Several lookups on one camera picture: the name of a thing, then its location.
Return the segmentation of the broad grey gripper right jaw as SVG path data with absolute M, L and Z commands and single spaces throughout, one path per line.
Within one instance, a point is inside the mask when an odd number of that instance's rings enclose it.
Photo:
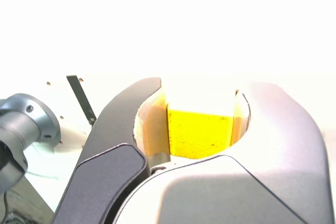
M 142 182 L 114 223 L 329 223 L 326 146 L 311 115 L 279 86 L 239 91 L 246 133 L 208 158 L 180 163 Z

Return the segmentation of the narrow grey gripper left jaw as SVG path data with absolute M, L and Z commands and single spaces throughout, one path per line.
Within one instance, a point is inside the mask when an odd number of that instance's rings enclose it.
M 55 212 L 54 223 L 112 223 L 127 196 L 170 160 L 159 77 L 137 81 L 102 110 Z

